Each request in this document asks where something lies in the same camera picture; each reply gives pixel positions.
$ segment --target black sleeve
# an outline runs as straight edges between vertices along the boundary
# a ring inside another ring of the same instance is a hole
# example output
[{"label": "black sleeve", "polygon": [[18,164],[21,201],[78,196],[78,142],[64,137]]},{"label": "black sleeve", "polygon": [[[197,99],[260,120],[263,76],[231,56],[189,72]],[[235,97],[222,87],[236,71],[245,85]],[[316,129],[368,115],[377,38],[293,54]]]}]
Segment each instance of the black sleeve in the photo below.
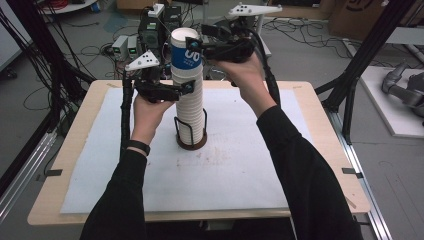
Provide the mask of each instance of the black sleeve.
[{"label": "black sleeve", "polygon": [[81,233],[87,239],[146,239],[143,181],[147,159],[126,150]]},{"label": "black sleeve", "polygon": [[257,125],[284,189],[298,239],[363,239],[334,172],[286,114],[272,107]]}]

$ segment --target blue logo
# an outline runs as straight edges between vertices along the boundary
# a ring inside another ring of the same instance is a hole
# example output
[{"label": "blue logo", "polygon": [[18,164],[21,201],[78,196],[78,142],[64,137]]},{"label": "blue logo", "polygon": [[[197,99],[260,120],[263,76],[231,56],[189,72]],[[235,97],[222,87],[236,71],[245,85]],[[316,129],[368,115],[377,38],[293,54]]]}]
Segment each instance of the blue logo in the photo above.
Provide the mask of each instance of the blue logo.
[{"label": "blue logo", "polygon": [[202,62],[200,53],[191,52],[186,48],[172,46],[172,65],[178,69],[190,70]]}]

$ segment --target white plastic mount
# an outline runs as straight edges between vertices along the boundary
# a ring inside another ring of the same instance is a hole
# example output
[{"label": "white plastic mount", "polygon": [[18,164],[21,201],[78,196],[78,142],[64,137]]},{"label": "white plastic mount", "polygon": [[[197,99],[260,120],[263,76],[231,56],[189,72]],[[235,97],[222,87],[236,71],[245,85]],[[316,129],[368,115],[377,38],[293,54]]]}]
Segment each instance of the white plastic mount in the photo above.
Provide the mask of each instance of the white plastic mount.
[{"label": "white plastic mount", "polygon": [[125,70],[134,71],[143,68],[158,66],[159,60],[155,57],[152,51],[148,50],[143,55],[138,57],[136,60],[125,66]]},{"label": "white plastic mount", "polygon": [[228,13],[230,16],[256,16],[266,13],[281,12],[283,7],[278,5],[277,7],[270,6],[256,6],[256,5],[245,5],[239,3],[236,7],[230,10]]},{"label": "white plastic mount", "polygon": [[157,18],[163,12],[163,9],[165,9],[165,5],[164,4],[156,3],[155,5],[153,5],[153,11],[149,11],[147,13],[147,15],[149,17],[155,17],[155,18]]}]

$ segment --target wristband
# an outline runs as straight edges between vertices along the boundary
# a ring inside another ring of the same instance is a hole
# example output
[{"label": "wristband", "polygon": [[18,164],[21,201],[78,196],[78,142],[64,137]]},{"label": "wristband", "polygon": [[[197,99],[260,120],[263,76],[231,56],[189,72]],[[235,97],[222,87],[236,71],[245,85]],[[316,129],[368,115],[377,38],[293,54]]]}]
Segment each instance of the wristband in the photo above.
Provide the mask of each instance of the wristband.
[{"label": "wristband", "polygon": [[143,150],[146,153],[146,156],[149,156],[150,147],[149,145],[145,143],[142,143],[140,141],[135,141],[135,140],[129,140],[127,147],[133,147],[133,148],[138,148],[140,150]]}]

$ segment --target wooden table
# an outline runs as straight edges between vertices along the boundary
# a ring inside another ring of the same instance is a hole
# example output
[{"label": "wooden table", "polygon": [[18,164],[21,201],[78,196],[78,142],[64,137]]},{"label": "wooden table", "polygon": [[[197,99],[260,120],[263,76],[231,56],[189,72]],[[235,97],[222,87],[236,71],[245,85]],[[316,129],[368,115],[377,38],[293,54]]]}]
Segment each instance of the wooden table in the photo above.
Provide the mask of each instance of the wooden table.
[{"label": "wooden table", "polygon": [[[314,89],[308,82],[279,81],[280,89],[293,89],[308,125],[314,146],[324,156],[342,186],[353,214],[363,214],[370,205],[354,174],[344,174],[342,168],[351,168],[342,146],[321,106]],[[83,224],[88,214],[61,214],[74,166],[84,147],[91,126],[109,88],[121,87],[119,80],[98,80],[92,83],[87,96],[72,124],[52,169],[63,169],[60,176],[48,177],[28,216],[31,225]],[[204,88],[229,88],[228,82],[204,81]],[[285,210],[225,210],[199,212],[146,213],[146,221],[239,219],[289,217]]]}]

